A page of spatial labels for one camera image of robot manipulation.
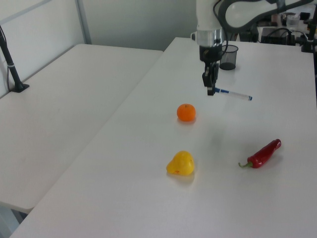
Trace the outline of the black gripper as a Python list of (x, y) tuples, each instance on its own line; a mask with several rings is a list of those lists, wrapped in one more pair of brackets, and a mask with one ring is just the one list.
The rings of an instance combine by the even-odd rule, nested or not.
[(204, 86), (207, 88), (208, 96), (213, 96), (219, 72), (217, 61), (222, 58), (222, 45), (213, 47), (199, 46), (199, 55), (200, 61), (205, 63), (205, 69), (202, 74)]

